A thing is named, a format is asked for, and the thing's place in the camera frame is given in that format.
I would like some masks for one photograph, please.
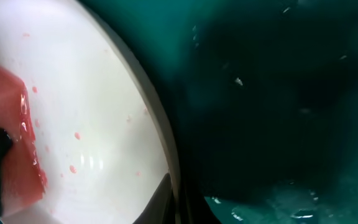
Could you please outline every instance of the white plate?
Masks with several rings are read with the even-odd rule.
[[[114,35],[72,0],[0,0],[0,66],[29,90],[48,179],[43,199],[4,223],[132,223],[168,172],[164,150],[177,158],[158,96]]]

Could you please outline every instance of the white bowl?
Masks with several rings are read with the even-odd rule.
[[[29,91],[48,179],[43,199],[4,223],[133,223],[168,172],[165,154],[178,170],[153,86],[103,26],[73,0],[0,0],[0,66]]]

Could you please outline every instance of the red gelatin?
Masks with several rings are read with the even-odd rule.
[[[35,151],[27,90],[23,81],[0,67],[0,128],[13,147],[2,160],[3,216],[28,207],[42,198],[46,177]]]

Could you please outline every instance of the teal surface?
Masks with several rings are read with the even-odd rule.
[[[83,0],[222,223],[358,223],[358,1]]]

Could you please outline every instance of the red droplet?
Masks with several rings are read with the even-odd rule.
[[[38,119],[35,119],[35,127],[37,128],[40,127],[40,121]]]
[[[41,183],[44,187],[48,187],[48,179],[47,179],[47,175],[45,173],[44,170],[40,169],[40,174],[39,174],[40,178],[41,178]]]
[[[70,165],[70,171],[75,174],[77,173],[77,170],[75,169],[75,167],[73,165]]]
[[[80,140],[80,139],[81,139],[81,136],[80,136],[80,134],[79,134],[79,133],[74,133],[74,137],[75,137],[76,139],[78,139],[78,140]]]

